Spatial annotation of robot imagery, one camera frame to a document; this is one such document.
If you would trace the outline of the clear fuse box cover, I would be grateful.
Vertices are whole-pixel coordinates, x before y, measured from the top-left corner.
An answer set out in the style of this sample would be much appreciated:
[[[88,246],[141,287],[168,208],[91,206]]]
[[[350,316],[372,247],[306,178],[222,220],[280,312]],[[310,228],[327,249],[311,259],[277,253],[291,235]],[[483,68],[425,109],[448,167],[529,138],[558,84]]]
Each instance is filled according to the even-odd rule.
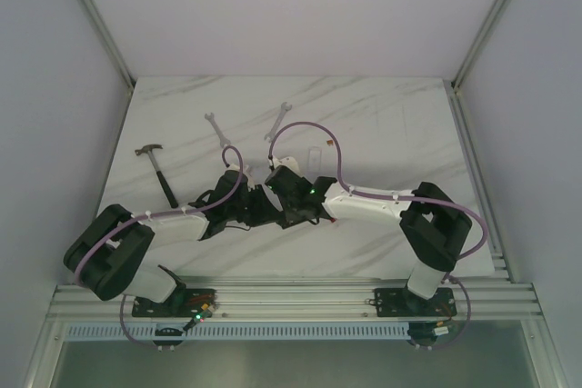
[[[307,152],[306,171],[310,175],[319,174],[322,163],[322,150],[317,146],[310,146]]]

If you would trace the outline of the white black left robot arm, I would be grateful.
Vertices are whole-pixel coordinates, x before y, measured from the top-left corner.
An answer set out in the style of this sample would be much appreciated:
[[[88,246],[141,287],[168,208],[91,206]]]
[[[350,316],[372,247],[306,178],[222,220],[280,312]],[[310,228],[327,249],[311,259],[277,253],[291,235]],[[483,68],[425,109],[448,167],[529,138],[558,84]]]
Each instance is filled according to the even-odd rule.
[[[262,185],[228,169],[214,189],[200,194],[182,213],[136,221],[123,206],[107,206],[68,248],[63,263],[102,301],[132,295],[152,301],[163,316],[175,317],[186,306],[180,290],[184,284],[163,265],[145,264],[149,249],[207,240],[231,222],[254,228],[281,217]]]

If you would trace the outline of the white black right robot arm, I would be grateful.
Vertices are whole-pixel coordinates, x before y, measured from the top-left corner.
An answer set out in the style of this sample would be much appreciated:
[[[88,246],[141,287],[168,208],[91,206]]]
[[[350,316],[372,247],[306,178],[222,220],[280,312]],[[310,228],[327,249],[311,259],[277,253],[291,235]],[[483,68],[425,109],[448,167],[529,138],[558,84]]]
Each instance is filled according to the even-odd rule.
[[[453,272],[475,221],[435,184],[423,182],[412,191],[364,191],[343,186],[333,177],[313,183],[280,165],[266,179],[278,198],[283,224],[318,224],[321,220],[358,220],[398,224],[411,246],[416,264],[406,286],[392,299],[378,297],[380,306],[399,305],[396,313],[440,314],[439,285]]]

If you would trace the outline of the black fuse box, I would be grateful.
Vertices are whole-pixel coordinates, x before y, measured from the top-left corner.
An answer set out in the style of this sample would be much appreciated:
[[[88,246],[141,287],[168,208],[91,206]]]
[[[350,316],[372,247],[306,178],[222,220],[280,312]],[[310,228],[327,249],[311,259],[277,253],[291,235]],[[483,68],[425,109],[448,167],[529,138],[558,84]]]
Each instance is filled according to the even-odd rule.
[[[287,229],[289,227],[303,223],[317,225],[319,222],[320,219],[318,217],[304,216],[301,214],[296,214],[295,212],[283,212],[281,218],[277,221],[278,225],[282,229]]]

